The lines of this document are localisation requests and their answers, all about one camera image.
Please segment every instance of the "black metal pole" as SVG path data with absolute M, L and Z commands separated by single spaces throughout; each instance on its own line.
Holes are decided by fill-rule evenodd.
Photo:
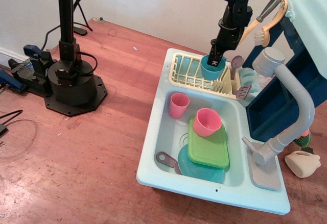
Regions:
M 61 41 L 73 42 L 73 0 L 59 0 Z

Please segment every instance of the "light blue sink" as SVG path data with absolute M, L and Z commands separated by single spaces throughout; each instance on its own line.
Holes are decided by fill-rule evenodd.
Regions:
M 175 53 L 201 58 L 200 55 L 177 49 L 167 51 L 137 170 L 138 182 L 212 202 L 281 215 L 288 213 L 290 203 L 277 157 L 275 160 L 282 182 L 279 190 L 266 190 L 251 182 L 247 148 L 241 140 L 243 136 L 250 138 L 244 107 L 237 100 L 171 84 L 168 77 Z M 169 116 L 168 108 L 170 95 L 177 91 L 189 96 L 190 105 L 183 117 L 175 120 Z M 155 158 L 160 151 L 178 158 L 180 149 L 188 142 L 189 118 L 203 107 L 218 111 L 227 133 L 230 164 L 225 169 L 225 177 L 221 183 L 177 175 L 173 168 L 159 163 Z

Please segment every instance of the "blue plate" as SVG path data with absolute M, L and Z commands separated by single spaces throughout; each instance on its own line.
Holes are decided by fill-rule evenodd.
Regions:
M 220 183 L 224 170 L 192 162 L 188 156 L 188 145 L 182 147 L 178 154 L 179 169 L 184 176 Z

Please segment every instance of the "toy faucet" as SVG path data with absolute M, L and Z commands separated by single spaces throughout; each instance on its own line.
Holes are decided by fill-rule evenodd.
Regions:
M 294 96 L 299 106 L 297 121 L 274 138 L 256 149 L 252 143 L 243 137 L 243 142 L 250 148 L 253 159 L 263 165 L 279 154 L 295 138 L 304 133 L 312 124 L 315 106 L 308 91 L 284 65 L 285 56 L 279 50 L 267 47 L 262 50 L 253 62 L 254 70 L 266 77 L 276 75 L 286 89 Z

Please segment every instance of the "wooden floor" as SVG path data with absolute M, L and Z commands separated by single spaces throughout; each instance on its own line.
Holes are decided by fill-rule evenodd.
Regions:
M 0 114 L 24 110 L 0 139 L 0 223 L 327 223 L 327 103 L 311 127 L 322 166 L 299 179 L 284 162 L 299 147 L 279 155 L 291 203 L 285 216 L 143 186 L 136 170 L 166 51 L 199 52 L 108 22 L 90 24 L 95 31 L 77 42 L 98 58 L 95 74 L 109 93 L 95 112 L 67 117 L 36 95 L 0 93 Z

